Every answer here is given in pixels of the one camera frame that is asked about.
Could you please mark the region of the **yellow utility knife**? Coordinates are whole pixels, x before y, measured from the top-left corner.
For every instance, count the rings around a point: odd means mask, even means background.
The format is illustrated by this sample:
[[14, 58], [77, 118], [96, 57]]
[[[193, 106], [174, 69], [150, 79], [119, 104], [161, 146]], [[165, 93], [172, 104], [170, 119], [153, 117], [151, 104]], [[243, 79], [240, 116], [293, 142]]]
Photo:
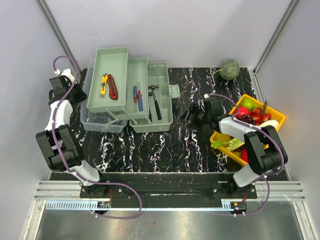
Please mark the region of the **yellow utility knife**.
[[100, 87], [99, 94], [100, 94], [100, 97], [102, 98], [104, 98], [106, 95], [107, 82], [108, 82], [108, 74], [106, 73], [101, 77], [101, 87]]

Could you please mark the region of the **clear and green toolbox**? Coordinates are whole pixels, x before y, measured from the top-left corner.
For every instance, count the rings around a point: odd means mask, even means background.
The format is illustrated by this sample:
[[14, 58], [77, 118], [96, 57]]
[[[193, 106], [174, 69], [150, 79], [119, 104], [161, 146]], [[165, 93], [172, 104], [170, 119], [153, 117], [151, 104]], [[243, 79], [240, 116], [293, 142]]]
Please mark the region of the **clear and green toolbox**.
[[[118, 100], [100, 97], [102, 76], [112, 75], [118, 91]], [[133, 86], [142, 94], [143, 111], [136, 112]], [[150, 85], [159, 85], [155, 95], [162, 120], [158, 120]], [[83, 82], [87, 99], [81, 104], [80, 121], [86, 131], [120, 133], [130, 125], [136, 133], [169, 131], [173, 123], [173, 99], [180, 97], [180, 88], [171, 84], [167, 64], [152, 63], [146, 57], [133, 58], [129, 47], [99, 48], [95, 60], [87, 69]]]

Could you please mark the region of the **steel claw hammer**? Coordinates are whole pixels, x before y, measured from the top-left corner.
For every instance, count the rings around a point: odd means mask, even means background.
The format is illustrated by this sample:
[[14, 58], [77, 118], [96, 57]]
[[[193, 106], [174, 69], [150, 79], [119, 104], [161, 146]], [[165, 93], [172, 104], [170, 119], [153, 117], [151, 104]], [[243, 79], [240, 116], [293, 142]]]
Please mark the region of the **steel claw hammer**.
[[158, 88], [159, 88], [159, 85], [150, 85], [148, 87], [148, 89], [151, 90], [151, 93], [152, 93], [152, 96], [153, 96], [155, 110], [156, 110], [156, 114], [157, 114], [157, 119], [158, 120], [162, 120], [162, 115], [161, 115], [159, 103], [158, 103], [158, 100], [157, 100], [157, 97], [156, 97], [156, 93], [155, 93], [155, 89], [158, 89]]

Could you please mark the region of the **blue handled screwdriver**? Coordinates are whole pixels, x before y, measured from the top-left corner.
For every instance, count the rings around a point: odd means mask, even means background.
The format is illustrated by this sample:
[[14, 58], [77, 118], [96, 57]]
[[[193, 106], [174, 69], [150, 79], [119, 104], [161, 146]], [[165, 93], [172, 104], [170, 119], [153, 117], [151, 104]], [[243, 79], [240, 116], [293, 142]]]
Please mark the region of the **blue handled screwdriver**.
[[138, 103], [138, 110], [142, 112], [144, 108], [143, 108], [143, 99], [142, 99], [142, 93], [141, 93], [139, 82], [137, 83], [137, 103]]

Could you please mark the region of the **red handled screwdriver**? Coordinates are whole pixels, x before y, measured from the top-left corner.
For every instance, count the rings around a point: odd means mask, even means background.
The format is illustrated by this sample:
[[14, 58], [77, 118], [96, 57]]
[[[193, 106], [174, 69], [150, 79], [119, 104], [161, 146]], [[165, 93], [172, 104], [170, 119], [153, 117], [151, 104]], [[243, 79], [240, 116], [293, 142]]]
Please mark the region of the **red handled screwdriver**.
[[138, 87], [136, 85], [133, 86], [133, 100], [135, 105], [135, 112], [138, 111]]

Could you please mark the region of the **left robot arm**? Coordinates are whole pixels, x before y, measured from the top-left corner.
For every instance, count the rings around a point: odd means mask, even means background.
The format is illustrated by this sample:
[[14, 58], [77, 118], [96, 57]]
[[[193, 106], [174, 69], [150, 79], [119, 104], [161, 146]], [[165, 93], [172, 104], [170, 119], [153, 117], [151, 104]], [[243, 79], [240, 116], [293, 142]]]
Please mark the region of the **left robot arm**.
[[35, 138], [43, 157], [52, 171], [72, 174], [98, 198], [107, 195], [109, 186], [101, 181], [99, 171], [85, 161], [84, 153], [70, 128], [74, 107], [87, 99], [69, 68], [55, 70], [49, 80], [50, 118], [44, 131]]

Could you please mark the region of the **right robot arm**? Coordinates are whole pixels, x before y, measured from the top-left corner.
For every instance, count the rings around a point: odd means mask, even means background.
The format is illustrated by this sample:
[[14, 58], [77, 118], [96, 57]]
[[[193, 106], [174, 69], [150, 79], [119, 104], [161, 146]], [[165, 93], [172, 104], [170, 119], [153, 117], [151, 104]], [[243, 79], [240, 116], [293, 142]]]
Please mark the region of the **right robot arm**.
[[[236, 108], [237, 113], [224, 114], [218, 98], [229, 100]], [[284, 169], [288, 162], [288, 155], [272, 125], [264, 127], [255, 126], [238, 120], [239, 107], [230, 98], [213, 94], [203, 99], [203, 107], [192, 102], [178, 121], [187, 123], [192, 130], [200, 131], [204, 125], [208, 125], [214, 131], [229, 135], [242, 141], [245, 145], [248, 163], [234, 173], [231, 183], [227, 186], [228, 194], [233, 198], [239, 198], [246, 191], [246, 186], [266, 179], [268, 175], [276, 175]]]

